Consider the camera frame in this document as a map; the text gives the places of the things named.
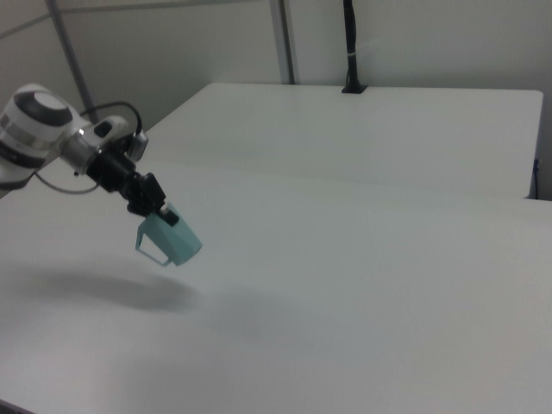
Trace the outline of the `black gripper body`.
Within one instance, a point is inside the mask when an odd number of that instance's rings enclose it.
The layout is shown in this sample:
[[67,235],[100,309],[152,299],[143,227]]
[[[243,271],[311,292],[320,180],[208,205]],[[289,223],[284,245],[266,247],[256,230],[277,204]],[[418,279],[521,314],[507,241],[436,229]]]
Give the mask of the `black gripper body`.
[[103,151],[90,163],[86,175],[107,192],[118,192],[127,202],[127,210],[138,216],[158,213],[166,194],[152,173],[142,175],[125,154]]

